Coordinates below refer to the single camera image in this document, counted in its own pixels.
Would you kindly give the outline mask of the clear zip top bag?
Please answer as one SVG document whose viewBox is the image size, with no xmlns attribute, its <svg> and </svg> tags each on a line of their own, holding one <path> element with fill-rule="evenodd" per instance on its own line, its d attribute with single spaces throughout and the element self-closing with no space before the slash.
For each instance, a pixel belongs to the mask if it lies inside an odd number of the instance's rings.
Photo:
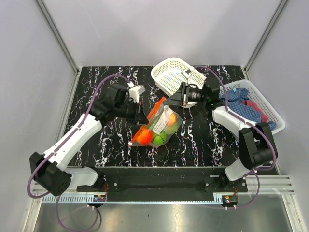
<svg viewBox="0 0 309 232">
<path fill-rule="evenodd" d="M 160 134 L 163 129 L 165 128 L 165 126 L 167 125 L 167 122 L 169 120 L 169 116 L 174 113 L 177 116 L 177 120 L 176 122 L 178 123 L 179 127 L 182 124 L 183 119 L 179 116 L 178 113 L 176 113 L 175 111 L 173 111 L 168 105 L 164 105 L 164 101 L 166 100 L 165 97 L 162 97 L 159 102 L 151 109 L 151 111 L 149 112 L 147 118 L 149 119 L 149 123 L 147 125 L 142 125 L 138 131 L 136 132 L 136 134 L 133 136 L 133 138 L 131 139 L 131 141 L 129 141 L 128 146 L 129 147 L 138 147 L 138 146 L 151 146 L 151 147 L 160 147 L 160 146 L 155 146 L 152 142 L 150 142 L 148 145 L 140 145 L 137 143 L 136 139 L 138 137 L 138 135 L 144 130 L 144 129 L 148 129 L 148 126 L 150 125 L 150 123 L 155 119 L 155 118 L 159 118 L 159 121 L 156 123 L 156 125 L 153 128 L 153 131 L 151 131 L 152 133 L 156 133 L 156 134 Z M 173 135 L 167 135 L 167 140 L 166 142 L 163 144 L 165 145 L 168 140 L 171 138 L 171 136 Z"/>
</svg>

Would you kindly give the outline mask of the fake red tomato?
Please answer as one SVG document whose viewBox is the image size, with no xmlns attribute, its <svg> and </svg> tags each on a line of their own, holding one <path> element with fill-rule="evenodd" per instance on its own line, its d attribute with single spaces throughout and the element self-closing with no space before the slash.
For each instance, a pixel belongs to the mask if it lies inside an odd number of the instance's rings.
<svg viewBox="0 0 309 232">
<path fill-rule="evenodd" d="M 153 138 L 153 134 L 149 129 L 144 129 L 137 137 L 136 141 L 140 145 L 148 145 Z"/>
</svg>

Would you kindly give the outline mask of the fake peach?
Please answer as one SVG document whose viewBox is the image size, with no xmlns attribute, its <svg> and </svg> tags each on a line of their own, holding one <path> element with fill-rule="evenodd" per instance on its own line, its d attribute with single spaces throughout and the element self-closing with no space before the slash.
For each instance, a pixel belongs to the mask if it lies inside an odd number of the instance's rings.
<svg viewBox="0 0 309 232">
<path fill-rule="evenodd" d="M 169 120 L 167 122 L 167 126 L 172 126 L 176 123 L 176 120 L 177 120 L 177 116 L 172 113 L 170 116 L 169 116 Z"/>
</svg>

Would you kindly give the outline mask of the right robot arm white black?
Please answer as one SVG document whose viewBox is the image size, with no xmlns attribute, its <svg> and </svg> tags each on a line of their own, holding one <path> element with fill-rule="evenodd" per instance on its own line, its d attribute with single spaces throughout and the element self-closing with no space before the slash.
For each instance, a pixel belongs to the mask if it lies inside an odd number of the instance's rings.
<svg viewBox="0 0 309 232">
<path fill-rule="evenodd" d="M 237 180 L 259 170 L 268 171 L 274 168 L 278 156 L 270 126 L 267 123 L 254 123 L 233 112 L 227 101 L 222 101 L 220 91 L 225 87 L 204 84 L 197 85 L 182 82 L 179 89 L 164 104 L 185 107 L 189 102 L 204 106 L 208 116 L 214 122 L 224 126 L 238 139 L 239 157 L 224 170 L 219 179 L 223 191 L 231 191 Z"/>
</svg>

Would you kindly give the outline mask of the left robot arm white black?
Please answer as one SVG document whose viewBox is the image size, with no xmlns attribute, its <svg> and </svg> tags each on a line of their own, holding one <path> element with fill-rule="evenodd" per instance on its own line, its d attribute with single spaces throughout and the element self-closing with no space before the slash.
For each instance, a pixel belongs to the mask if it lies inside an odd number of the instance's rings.
<svg viewBox="0 0 309 232">
<path fill-rule="evenodd" d="M 60 196 L 69 187 L 89 186 L 93 191 L 100 191 L 104 179 L 97 170 L 69 168 L 68 164 L 92 136 L 114 119 L 124 118 L 134 125 L 147 124 L 141 99 L 144 92 L 143 85 L 111 85 L 105 95 L 90 103 L 87 112 L 55 145 L 42 154 L 34 152 L 30 156 L 30 181 L 36 181 L 54 196 Z"/>
</svg>

